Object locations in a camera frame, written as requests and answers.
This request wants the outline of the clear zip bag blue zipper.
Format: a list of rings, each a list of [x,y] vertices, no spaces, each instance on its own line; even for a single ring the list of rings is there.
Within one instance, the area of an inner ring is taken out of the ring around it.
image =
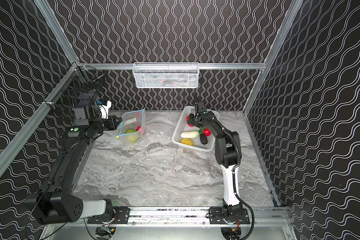
[[[120,132],[117,136],[117,139],[124,145],[130,146],[137,143],[145,133],[146,128],[146,109],[131,111],[124,113],[122,116],[122,123],[119,125]],[[125,132],[130,129],[136,129],[137,127],[142,126],[142,128],[137,132],[140,134],[140,139],[135,143],[129,143],[125,137]]]

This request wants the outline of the green toy cabbage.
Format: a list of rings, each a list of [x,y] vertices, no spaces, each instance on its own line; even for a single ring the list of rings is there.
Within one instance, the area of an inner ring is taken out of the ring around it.
[[[129,143],[135,143],[141,138],[136,129],[127,130],[125,132],[125,137]]]

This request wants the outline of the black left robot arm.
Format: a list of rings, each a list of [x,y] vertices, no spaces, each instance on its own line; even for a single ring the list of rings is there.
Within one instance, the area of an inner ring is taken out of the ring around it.
[[[27,195],[25,204],[40,225],[73,223],[81,218],[113,211],[108,200],[85,203],[72,195],[76,171],[86,151],[105,131],[114,131],[122,123],[115,115],[102,116],[97,103],[73,107],[74,125],[65,130],[62,148],[52,170],[35,194]]]

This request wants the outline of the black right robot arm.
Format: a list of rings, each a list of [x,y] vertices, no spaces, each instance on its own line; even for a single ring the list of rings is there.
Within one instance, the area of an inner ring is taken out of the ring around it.
[[[187,123],[207,128],[215,138],[215,157],[222,168],[224,180],[223,218],[228,223],[239,223],[243,214],[237,176],[242,158],[239,134],[224,127],[216,115],[207,110],[204,102],[195,103],[195,113],[189,115]]]

